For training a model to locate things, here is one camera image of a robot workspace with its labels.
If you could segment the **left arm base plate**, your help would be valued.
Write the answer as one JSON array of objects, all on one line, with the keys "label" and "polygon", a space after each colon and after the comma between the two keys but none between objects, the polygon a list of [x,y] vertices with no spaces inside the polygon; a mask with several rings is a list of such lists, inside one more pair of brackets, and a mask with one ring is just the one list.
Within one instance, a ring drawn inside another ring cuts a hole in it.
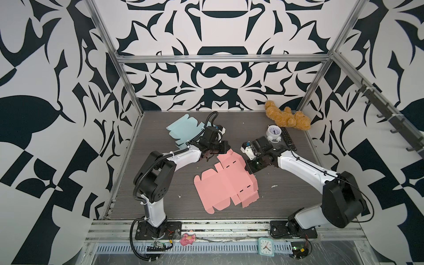
[{"label": "left arm base plate", "polygon": [[182,223],[179,221],[164,221],[159,227],[154,227],[147,221],[138,224],[136,240],[169,240],[174,236],[179,236],[182,230]]}]

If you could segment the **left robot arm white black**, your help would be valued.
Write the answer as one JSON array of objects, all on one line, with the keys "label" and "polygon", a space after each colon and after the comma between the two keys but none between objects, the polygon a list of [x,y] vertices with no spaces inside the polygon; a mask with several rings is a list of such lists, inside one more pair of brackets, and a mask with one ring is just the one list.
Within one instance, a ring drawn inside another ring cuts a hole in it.
[{"label": "left robot arm white black", "polygon": [[210,125],[182,150],[149,154],[134,178],[133,198],[144,206],[144,224],[151,237],[159,238],[166,230],[167,216],[163,199],[168,192],[173,175],[179,169],[208,159],[213,155],[226,154],[230,145],[223,140],[225,128]]}]

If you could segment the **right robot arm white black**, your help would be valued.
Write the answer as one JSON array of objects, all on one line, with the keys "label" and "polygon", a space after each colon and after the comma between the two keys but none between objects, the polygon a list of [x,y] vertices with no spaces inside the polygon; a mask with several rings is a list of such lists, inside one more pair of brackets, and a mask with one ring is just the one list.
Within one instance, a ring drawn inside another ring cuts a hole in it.
[{"label": "right robot arm white black", "polygon": [[299,236],[326,224],[343,229],[359,215],[373,209],[349,172],[327,170],[283,145],[273,146],[265,137],[244,142],[241,151],[248,157],[245,169],[249,173],[254,174],[268,166],[278,167],[296,175],[322,195],[321,203],[302,208],[288,218],[287,235]]}]

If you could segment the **pink paper box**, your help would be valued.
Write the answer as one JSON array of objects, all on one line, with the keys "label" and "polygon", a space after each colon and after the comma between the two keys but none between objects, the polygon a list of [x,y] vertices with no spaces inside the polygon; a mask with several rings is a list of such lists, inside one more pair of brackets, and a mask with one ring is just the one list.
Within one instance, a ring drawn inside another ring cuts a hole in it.
[{"label": "pink paper box", "polygon": [[259,199],[256,177],[245,170],[243,157],[233,150],[218,156],[215,168],[194,178],[194,185],[205,211],[214,214],[231,203],[243,208]]}]

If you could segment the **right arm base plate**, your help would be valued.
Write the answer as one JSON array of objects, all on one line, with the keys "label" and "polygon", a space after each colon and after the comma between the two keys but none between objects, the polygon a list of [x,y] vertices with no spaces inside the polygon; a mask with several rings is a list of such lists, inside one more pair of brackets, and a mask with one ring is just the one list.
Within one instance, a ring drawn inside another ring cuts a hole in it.
[{"label": "right arm base plate", "polygon": [[295,221],[271,221],[270,236],[274,239],[316,239],[318,233],[314,227],[309,229],[301,228]]}]

